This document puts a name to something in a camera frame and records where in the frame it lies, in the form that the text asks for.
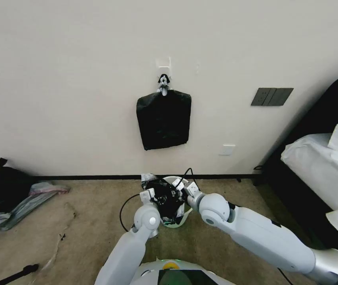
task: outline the light switch panel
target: light switch panel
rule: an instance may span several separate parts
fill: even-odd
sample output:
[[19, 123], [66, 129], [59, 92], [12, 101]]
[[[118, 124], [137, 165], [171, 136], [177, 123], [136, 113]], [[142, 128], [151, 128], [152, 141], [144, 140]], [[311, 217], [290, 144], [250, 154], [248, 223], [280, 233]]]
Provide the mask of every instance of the light switch panel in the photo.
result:
[[271, 101], [273, 94], [276, 92], [277, 88], [271, 88], [271, 90], [269, 91], [267, 97], [265, 98], [264, 102], [263, 102], [263, 106], [268, 106], [269, 102]]
[[268, 106], [282, 106], [294, 88], [277, 88], [271, 97]]
[[259, 88], [256, 92], [255, 98], [253, 99], [251, 106], [262, 106], [268, 94], [270, 94], [272, 89], [275, 88]]

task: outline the beige carpet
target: beige carpet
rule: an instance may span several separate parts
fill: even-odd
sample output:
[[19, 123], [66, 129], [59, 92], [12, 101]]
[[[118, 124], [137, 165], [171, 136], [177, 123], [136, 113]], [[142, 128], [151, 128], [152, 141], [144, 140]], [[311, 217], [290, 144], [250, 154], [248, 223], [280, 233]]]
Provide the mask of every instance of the beige carpet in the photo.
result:
[[[37, 276], [36, 285], [93, 284], [98, 271], [112, 251], [123, 228], [119, 210], [123, 202], [141, 190], [138, 180], [60, 181], [70, 185], [69, 194], [56, 195], [13, 229], [0, 231], [0, 279], [20, 271], [25, 265], [45, 264], [52, 256], [57, 234], [71, 219], [69, 202], [77, 217], [65, 231], [53, 267]], [[200, 180], [205, 193], [220, 193], [232, 203], [249, 207], [275, 219], [250, 180]], [[123, 211], [127, 227], [141, 205], [134, 198]], [[148, 240], [143, 262], [176, 258], [197, 263], [238, 285], [287, 284], [273, 266], [234, 243], [231, 238], [206, 225], [197, 213], [190, 214], [178, 229], [161, 226], [157, 237]], [[300, 274], [286, 273], [294, 284], [314, 284]], [[27, 285], [36, 274], [12, 284]]]

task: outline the cable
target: cable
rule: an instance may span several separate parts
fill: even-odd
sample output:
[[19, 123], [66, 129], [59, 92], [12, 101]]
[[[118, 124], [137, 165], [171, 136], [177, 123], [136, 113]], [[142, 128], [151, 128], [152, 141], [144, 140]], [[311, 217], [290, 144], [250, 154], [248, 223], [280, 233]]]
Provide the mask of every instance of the cable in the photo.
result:
[[293, 285], [293, 283], [288, 279], [288, 277], [285, 276], [284, 272], [282, 272], [282, 270], [280, 268], [278, 268], [278, 270], [280, 271], [280, 273], [284, 276], [284, 278], [288, 281], [288, 283], [290, 285]]
[[186, 170], [185, 174], [182, 176], [180, 182], [178, 182], [178, 184], [175, 186], [175, 188], [177, 188], [177, 186], [182, 182], [182, 180], [184, 180], [184, 178], [185, 178], [186, 174], [189, 172], [189, 170], [190, 170], [190, 172], [192, 173], [192, 179], [193, 179], [194, 183], [197, 185], [197, 187], [198, 187], [198, 189], [199, 189], [199, 186], [198, 186], [198, 184], [197, 184], [197, 182], [196, 182], [196, 180], [195, 180], [195, 178], [194, 178], [193, 169], [192, 169], [191, 167], [188, 168], [188, 170]]
[[121, 223], [123, 229], [124, 229], [126, 232], [127, 232], [128, 230], [125, 228], [125, 226], [124, 226], [124, 224], [123, 224], [123, 222], [122, 222], [122, 211], [123, 211], [123, 208], [124, 208], [124, 206], [127, 204], [127, 202], [128, 202], [129, 200], [131, 200], [132, 198], [137, 197], [137, 196], [139, 196], [139, 195], [140, 195], [140, 193], [135, 194], [135, 195], [129, 197], [129, 198], [127, 199], [127, 201], [124, 202], [123, 206], [120, 208], [119, 220], [120, 220], [120, 223]]

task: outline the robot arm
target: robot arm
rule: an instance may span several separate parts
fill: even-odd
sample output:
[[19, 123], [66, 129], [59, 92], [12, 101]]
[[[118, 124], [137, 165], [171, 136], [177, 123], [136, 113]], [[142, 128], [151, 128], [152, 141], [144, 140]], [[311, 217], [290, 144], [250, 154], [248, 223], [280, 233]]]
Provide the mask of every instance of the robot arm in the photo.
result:
[[311, 249], [286, 227], [233, 205], [219, 194], [206, 195], [194, 182], [186, 193], [188, 204], [205, 223], [229, 234], [236, 243], [273, 266], [303, 273], [319, 284], [338, 284], [338, 250]]
[[315, 256], [310, 248], [289, 229], [255, 211], [230, 204], [216, 193], [204, 195], [195, 210], [205, 223], [224, 231], [273, 266], [304, 274], [314, 268]]
[[160, 214], [148, 203], [135, 213], [135, 227], [119, 239], [98, 273], [95, 285], [129, 285], [145, 254], [148, 238], [157, 234]]

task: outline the black bag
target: black bag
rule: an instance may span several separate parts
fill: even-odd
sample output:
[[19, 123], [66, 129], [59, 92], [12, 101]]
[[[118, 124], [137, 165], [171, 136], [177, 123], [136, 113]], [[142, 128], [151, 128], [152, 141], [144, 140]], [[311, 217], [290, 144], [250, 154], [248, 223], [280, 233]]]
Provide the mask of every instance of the black bag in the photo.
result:
[[0, 213], [15, 208], [28, 197], [30, 187], [37, 182], [36, 178], [22, 171], [5, 167], [6, 163], [6, 159], [0, 158]]
[[145, 150], [184, 144], [189, 139], [192, 97], [176, 90], [137, 100], [136, 114]]

